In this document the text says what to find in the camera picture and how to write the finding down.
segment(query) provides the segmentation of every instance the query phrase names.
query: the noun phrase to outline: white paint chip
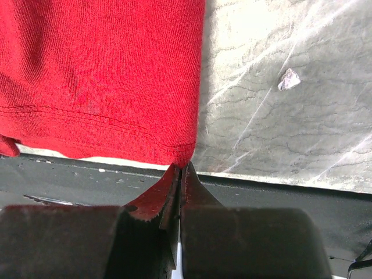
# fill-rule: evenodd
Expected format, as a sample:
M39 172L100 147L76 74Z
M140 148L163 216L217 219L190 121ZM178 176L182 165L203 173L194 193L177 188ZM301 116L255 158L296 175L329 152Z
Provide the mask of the white paint chip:
M293 87L299 85L301 83L300 77L298 74L293 71L291 68L289 68L283 76L281 77L281 80L278 84L278 89L280 91L282 90L290 90Z

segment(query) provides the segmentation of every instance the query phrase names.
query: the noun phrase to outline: red garment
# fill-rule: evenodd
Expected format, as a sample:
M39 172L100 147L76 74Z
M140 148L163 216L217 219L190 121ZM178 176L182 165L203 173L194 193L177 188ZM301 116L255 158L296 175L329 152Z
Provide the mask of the red garment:
M203 0L0 1L0 153L185 165Z

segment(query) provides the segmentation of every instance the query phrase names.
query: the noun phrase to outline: marble surface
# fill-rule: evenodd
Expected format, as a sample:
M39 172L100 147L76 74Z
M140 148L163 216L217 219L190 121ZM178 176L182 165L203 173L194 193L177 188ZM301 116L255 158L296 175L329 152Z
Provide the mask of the marble surface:
M197 171L372 193L371 10L207 0ZM279 91L289 67L302 82Z

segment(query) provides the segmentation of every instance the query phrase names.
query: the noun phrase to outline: gray floor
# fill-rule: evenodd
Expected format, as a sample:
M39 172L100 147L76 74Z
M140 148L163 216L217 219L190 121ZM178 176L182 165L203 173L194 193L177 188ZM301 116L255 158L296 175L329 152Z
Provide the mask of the gray floor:
M372 192L372 1L207 2L197 171Z

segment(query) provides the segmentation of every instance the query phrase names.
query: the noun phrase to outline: red fabric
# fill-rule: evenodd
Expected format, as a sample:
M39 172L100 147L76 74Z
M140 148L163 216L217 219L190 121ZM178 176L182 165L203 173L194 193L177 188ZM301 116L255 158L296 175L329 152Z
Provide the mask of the red fabric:
M203 0L0 1L0 153L185 165Z

